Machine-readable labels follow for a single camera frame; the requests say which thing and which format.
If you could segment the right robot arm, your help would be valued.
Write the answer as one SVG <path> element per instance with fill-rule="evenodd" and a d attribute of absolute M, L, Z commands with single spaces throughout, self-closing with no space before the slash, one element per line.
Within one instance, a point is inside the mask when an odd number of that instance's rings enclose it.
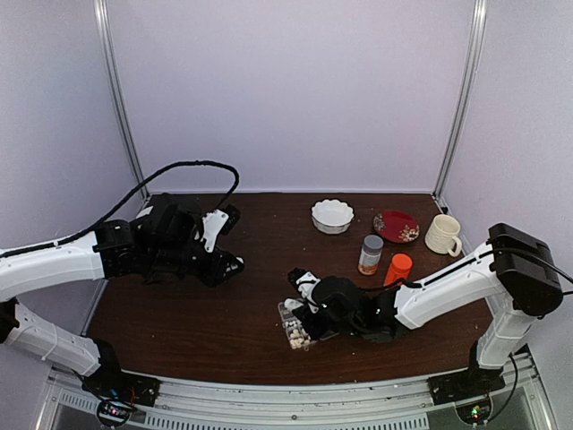
<path fill-rule="evenodd" d="M 488 239 L 463 259 L 416 281 L 404 277 L 370 296 L 350 279 L 294 269 L 288 275 L 299 294 L 285 308 L 312 340 L 343 333 L 374 342 L 399 335 L 489 296 L 504 303 L 471 348 L 459 388 L 475 396 L 497 379 L 534 320 L 555 311 L 566 296 L 560 280 L 571 280 L 553 263 L 542 240 L 505 223 L 490 227 Z"/>

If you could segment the grey capped vitamin bottle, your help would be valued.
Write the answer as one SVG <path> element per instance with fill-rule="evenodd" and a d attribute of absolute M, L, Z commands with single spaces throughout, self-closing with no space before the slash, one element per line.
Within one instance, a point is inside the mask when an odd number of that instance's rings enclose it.
<path fill-rule="evenodd" d="M 378 270 L 383 239 L 380 236 L 369 235 L 363 240 L 361 253 L 358 260 L 358 270 L 365 276 L 372 276 Z"/>

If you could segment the small white pill bottle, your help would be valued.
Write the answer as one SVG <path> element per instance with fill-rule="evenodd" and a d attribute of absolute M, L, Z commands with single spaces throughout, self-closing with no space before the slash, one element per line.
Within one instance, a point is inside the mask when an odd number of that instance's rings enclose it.
<path fill-rule="evenodd" d="M 289 311 L 292 312 L 293 310 L 295 310 L 296 308 L 299 308 L 301 306 L 304 305 L 304 302 L 301 302 L 300 300 L 297 299 L 293 299 L 293 298 L 287 298 L 284 301 L 284 307 Z"/>

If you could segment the clear plastic pill organizer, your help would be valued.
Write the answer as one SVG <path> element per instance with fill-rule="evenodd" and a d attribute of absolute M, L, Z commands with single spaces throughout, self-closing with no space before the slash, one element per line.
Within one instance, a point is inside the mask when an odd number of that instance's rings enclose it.
<path fill-rule="evenodd" d="M 289 312 L 285 307 L 284 307 L 284 301 L 279 302 L 278 303 L 278 313 L 281 319 L 281 323 L 282 323 L 282 327 L 285 330 L 286 333 L 286 338 L 288 340 L 289 343 L 289 332 L 291 330 L 293 330 L 294 328 L 298 328 L 299 330 L 304 330 L 304 328 L 302 327 L 302 325 L 300 324 L 300 321 L 292 314 L 292 312 Z M 289 319 L 296 319 L 297 320 L 297 325 L 296 326 L 292 326 L 292 327 L 284 327 L 283 322 Z M 308 339 L 311 339 L 310 336 L 306 333 L 306 337 Z"/>

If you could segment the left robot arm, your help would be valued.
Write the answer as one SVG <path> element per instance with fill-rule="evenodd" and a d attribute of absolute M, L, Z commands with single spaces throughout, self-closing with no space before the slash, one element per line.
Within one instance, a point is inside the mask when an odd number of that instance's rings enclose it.
<path fill-rule="evenodd" d="M 132 220 L 105 220 L 77 238 L 3 252 L 1 341 L 93 379 L 110 398 L 123 396 L 129 380 L 111 345 L 46 321 L 18 297 L 75 281 L 129 275 L 194 276 L 207 287 L 217 287 L 244 269 L 242 258 L 217 245 L 240 217 L 233 205 L 204 212 L 194 202 L 163 193 Z"/>

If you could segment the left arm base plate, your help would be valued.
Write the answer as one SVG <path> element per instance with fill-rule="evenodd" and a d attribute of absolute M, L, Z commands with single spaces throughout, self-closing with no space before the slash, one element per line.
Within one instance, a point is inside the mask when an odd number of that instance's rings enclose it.
<path fill-rule="evenodd" d="M 102 371 L 81 376 L 82 388 L 95 397 L 119 400 L 129 406 L 153 407 L 159 394 L 160 380 L 126 372 Z"/>

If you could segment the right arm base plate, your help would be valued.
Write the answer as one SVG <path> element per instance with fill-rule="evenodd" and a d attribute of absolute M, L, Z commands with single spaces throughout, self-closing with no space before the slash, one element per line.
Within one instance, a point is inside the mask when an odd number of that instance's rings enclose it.
<path fill-rule="evenodd" d="M 434 405 L 484 396 L 506 386 L 500 372 L 481 369 L 433 376 L 427 383 Z"/>

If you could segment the orange pill bottle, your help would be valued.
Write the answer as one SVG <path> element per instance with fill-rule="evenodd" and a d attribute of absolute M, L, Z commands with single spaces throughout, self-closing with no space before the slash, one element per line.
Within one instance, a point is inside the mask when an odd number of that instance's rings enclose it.
<path fill-rule="evenodd" d="M 389 265 L 384 286 L 396 285 L 400 280 L 407 280 L 413 267 L 413 261 L 407 254 L 395 254 Z"/>

